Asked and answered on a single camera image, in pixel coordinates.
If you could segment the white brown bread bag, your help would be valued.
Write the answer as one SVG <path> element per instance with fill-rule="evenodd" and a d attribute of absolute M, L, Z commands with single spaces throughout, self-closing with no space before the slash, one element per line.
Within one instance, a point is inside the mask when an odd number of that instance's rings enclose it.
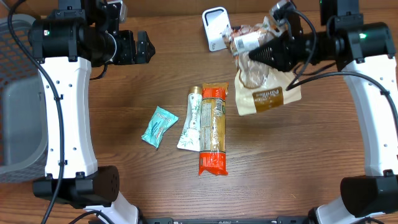
<path fill-rule="evenodd" d="M 302 99 L 301 88 L 286 90 L 295 77 L 292 72 L 281 72 L 249 58 L 250 51 L 281 36 L 284 31 L 285 27 L 278 27 L 265 17 L 262 23 L 227 27 L 221 33 L 237 67 L 234 86 L 239 115 L 260 113 Z"/>

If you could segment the teal toilet tissue pack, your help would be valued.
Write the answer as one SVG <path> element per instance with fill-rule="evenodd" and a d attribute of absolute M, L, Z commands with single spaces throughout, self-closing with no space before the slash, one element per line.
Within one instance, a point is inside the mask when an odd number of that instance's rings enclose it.
<path fill-rule="evenodd" d="M 158 106 L 141 139 L 158 149 L 164 133 L 177 121 L 177 116 Z"/>

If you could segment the white green tube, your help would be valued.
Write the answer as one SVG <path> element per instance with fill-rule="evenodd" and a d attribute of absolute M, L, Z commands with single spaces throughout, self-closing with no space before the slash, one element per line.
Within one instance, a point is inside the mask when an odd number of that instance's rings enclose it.
<path fill-rule="evenodd" d="M 177 147 L 199 152 L 202 88 L 200 86 L 191 87 L 187 101 L 187 115 Z"/>

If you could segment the orange pasta package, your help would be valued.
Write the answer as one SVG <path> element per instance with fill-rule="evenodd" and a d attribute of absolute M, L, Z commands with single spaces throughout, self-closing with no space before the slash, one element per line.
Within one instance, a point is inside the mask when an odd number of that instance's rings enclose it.
<path fill-rule="evenodd" d="M 202 85 L 199 174 L 226 171 L 226 97 L 228 83 Z"/>

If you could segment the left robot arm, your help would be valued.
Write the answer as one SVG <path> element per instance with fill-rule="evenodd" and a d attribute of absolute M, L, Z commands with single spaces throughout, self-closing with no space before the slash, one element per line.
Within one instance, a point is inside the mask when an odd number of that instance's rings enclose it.
<path fill-rule="evenodd" d="M 148 63 L 155 53 L 145 31 L 119 29 L 126 15 L 122 1 L 60 1 L 29 32 L 41 66 L 48 133 L 45 175 L 34 181 L 33 193 L 94 213 L 105 223 L 145 221 L 120 192 L 118 169 L 98 165 L 90 133 L 92 68 Z"/>

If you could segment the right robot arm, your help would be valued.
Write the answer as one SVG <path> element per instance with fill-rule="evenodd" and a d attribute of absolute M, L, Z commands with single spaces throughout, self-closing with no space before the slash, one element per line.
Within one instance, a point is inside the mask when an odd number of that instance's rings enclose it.
<path fill-rule="evenodd" d="M 383 22 L 367 24 L 357 1 L 320 1 L 325 31 L 302 32 L 306 16 L 292 1 L 280 1 L 270 11 L 287 32 L 252 50 L 252 60 L 281 72 L 299 62 L 315 65 L 332 60 L 336 76 L 344 78 L 360 124 L 365 173 L 345 177 L 340 196 L 311 209 L 299 223 L 369 223 L 397 211 L 397 80 L 396 48 Z"/>

